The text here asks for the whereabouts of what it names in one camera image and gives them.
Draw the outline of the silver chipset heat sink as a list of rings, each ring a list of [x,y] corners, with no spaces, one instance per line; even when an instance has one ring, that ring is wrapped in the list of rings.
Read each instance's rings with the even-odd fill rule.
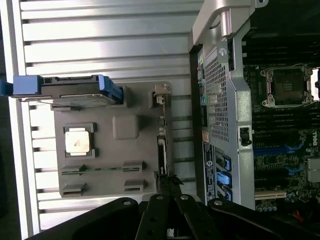
[[[307,160],[307,179],[311,183],[320,183],[320,157]]]

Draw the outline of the silver CPU chip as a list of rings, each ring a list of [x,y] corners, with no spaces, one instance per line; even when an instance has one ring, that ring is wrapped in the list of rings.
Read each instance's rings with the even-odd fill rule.
[[[90,148],[90,133],[85,128],[70,128],[65,132],[65,151],[69,154],[86,154]]]

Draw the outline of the hard disk with blue caddy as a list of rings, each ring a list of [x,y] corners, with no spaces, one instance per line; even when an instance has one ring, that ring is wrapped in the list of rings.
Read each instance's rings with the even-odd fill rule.
[[[0,96],[21,102],[37,101],[60,108],[124,103],[123,87],[100,74],[80,77],[15,75],[12,83],[0,80]]]

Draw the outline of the grey parts rack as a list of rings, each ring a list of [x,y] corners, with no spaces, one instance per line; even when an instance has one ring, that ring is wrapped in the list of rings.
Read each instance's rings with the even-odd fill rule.
[[[151,91],[157,84],[169,83],[124,83],[122,104],[53,110],[58,184],[63,198],[158,191],[162,176],[157,142],[160,111],[151,108]],[[70,128],[89,132],[89,152],[66,152],[65,133]]]

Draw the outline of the metal socket cover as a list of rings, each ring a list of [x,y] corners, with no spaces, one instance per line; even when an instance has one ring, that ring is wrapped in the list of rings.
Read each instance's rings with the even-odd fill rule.
[[[320,68],[312,70],[310,77],[310,90],[314,101],[320,101]]]

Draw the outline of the CPU socket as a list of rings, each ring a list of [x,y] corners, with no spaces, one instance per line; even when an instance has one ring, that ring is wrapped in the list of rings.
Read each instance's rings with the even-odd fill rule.
[[[266,99],[261,105],[270,109],[299,108],[314,103],[311,91],[313,70],[303,64],[270,67],[262,70]]]

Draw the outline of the white expansion slot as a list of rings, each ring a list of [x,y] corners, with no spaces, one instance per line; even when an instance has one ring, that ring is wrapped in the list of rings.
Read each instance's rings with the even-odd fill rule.
[[[287,192],[284,190],[257,191],[254,194],[256,201],[285,199],[286,197]]]

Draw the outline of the black PC case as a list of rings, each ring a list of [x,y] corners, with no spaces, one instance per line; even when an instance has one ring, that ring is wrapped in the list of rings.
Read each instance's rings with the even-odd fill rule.
[[[223,198],[216,173],[231,177],[232,202],[256,210],[251,90],[244,78],[245,38],[320,37],[320,0],[204,0],[188,38],[197,192]],[[229,156],[232,170],[216,163]],[[320,206],[309,217],[260,212],[320,228]]]

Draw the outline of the green motherboard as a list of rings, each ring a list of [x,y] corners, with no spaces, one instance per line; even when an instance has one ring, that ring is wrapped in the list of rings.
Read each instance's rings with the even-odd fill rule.
[[[286,198],[255,200],[259,212],[287,212],[307,218],[320,207],[320,182],[308,181],[308,159],[320,158],[320,101],[304,107],[268,108],[264,69],[306,65],[320,68],[320,37],[249,38],[243,41],[243,75],[251,91],[252,147],[300,148],[290,154],[253,153],[256,170],[295,168],[302,171],[285,178],[255,178],[254,191],[286,191]]]

